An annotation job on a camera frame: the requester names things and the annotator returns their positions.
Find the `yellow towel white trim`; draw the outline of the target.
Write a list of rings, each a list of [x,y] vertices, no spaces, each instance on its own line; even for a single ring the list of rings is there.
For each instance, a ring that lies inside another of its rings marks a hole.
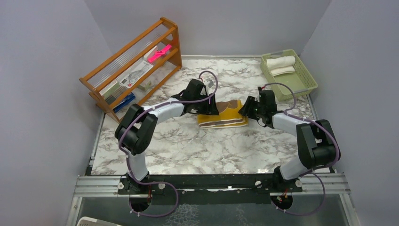
[[[197,124],[201,129],[222,129],[248,125],[248,117],[242,116],[239,110],[242,103],[239,99],[227,102],[216,102],[219,115],[198,115]]]

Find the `white terry towel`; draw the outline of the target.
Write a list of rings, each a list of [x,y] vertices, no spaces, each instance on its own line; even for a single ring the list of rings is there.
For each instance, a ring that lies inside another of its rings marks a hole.
[[[266,65],[272,76],[278,76],[286,73],[295,72],[295,69],[293,67],[295,62],[296,58],[294,56],[282,56],[274,59],[267,59]]]

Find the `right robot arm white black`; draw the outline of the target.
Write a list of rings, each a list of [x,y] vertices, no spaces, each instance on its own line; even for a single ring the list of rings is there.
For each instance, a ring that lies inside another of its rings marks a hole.
[[[258,97],[249,96],[239,114],[297,139],[298,156],[274,170],[271,185],[276,191],[282,192],[290,186],[291,180],[330,167],[340,159],[340,149],[329,121],[313,121],[279,111],[271,90],[260,90]]]

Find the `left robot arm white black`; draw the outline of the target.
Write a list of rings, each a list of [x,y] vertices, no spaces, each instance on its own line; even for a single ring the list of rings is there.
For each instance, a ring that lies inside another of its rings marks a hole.
[[[143,193],[148,187],[149,174],[145,150],[158,124],[187,113],[218,115],[215,92],[209,93],[201,80],[192,79],[186,89],[156,105],[133,104],[115,131],[119,149],[126,155],[130,187]]]

